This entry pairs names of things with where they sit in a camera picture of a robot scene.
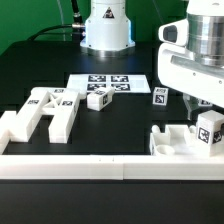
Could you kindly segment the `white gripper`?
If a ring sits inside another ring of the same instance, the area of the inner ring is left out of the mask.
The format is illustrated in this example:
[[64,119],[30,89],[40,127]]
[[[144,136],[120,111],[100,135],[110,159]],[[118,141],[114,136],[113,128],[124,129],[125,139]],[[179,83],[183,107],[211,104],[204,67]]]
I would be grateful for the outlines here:
[[162,41],[158,50],[158,78],[163,85],[185,93],[187,119],[191,120],[192,112],[199,108],[197,98],[224,108],[224,67],[206,66],[194,60],[193,53],[186,48],[188,21],[163,25],[158,34]]

